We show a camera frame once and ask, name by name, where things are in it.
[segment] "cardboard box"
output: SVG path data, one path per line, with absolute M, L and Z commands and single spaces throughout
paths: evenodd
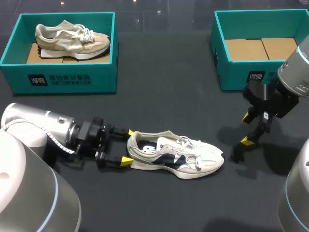
M 56 26 L 63 20 L 110 36 L 110 54 L 88 62 L 41 59 L 33 44 L 35 27 L 40 23 Z M 0 68 L 15 94 L 112 93 L 117 86 L 117 57 L 113 12 L 21 14 L 0 60 Z
M 215 11 L 211 49 L 222 90 L 269 83 L 309 34 L 307 9 Z

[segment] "shoe insole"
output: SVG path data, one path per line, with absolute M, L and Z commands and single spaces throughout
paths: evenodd
M 137 143 L 139 150 L 146 154 L 151 154 L 156 152 L 156 143 L 151 141 L 139 141 Z

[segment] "logo on box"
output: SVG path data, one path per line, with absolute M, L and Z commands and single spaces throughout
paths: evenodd
M 247 82 L 256 80 L 261 82 L 263 80 L 263 77 L 265 75 L 265 71 L 251 71 L 249 72 Z
M 33 86 L 48 86 L 43 74 L 29 74 L 28 78 Z

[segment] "shoe sole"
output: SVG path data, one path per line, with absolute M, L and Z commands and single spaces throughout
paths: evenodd
M 75 60 L 90 60 L 107 55 L 110 52 L 110 47 L 108 46 L 104 50 L 100 50 L 91 54 L 78 54 L 74 52 L 67 51 L 52 51 L 46 49 L 39 49 L 39 54 L 41 58 L 73 58 Z
M 179 172 L 175 169 L 172 169 L 170 167 L 167 166 L 161 166 L 161 165 L 153 165 L 153 164 L 147 164 L 147 163 L 142 163 L 139 161 L 136 161 L 135 159 L 137 159 L 135 156 L 131 155 L 131 158 L 134 159 L 133 163 L 131 164 L 131 168 L 134 169 L 140 169 L 140 170 L 148 170 L 148 171 L 154 171 L 154 170 L 167 170 L 171 173 L 173 173 L 174 175 L 176 175 L 178 178 L 180 179 L 195 179 L 195 178 L 200 178 L 206 175 L 209 175 L 215 171 L 217 171 L 219 168 L 215 169 L 215 170 L 211 170 L 209 172 L 205 172 L 205 173 L 196 173 L 196 174 L 190 174 L 190 173 L 183 173 L 183 172 Z

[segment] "reflective surface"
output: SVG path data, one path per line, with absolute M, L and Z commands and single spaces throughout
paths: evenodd
M 19 102 L 72 116 L 104 118 L 142 132 L 171 130 L 220 148 L 222 168 L 192 181 L 164 171 L 82 171 L 58 159 L 57 170 L 82 204 L 80 232 L 281 232 L 280 190 L 307 140 L 308 99 L 275 119 L 246 161 L 231 163 L 236 145 L 256 124 L 241 120 L 249 104 L 222 92 L 210 31 L 213 11 L 303 7 L 297 0 L 0 0 L 0 54 L 19 13 L 116 11 L 118 87 L 114 95 L 14 96 L 0 72 L 0 114 Z M 113 152 L 125 153 L 124 144 Z
M 0 0 L 0 35 L 10 34 L 19 13 L 115 11 L 120 32 L 141 32 L 211 29 L 214 10 L 304 7 L 297 0 Z

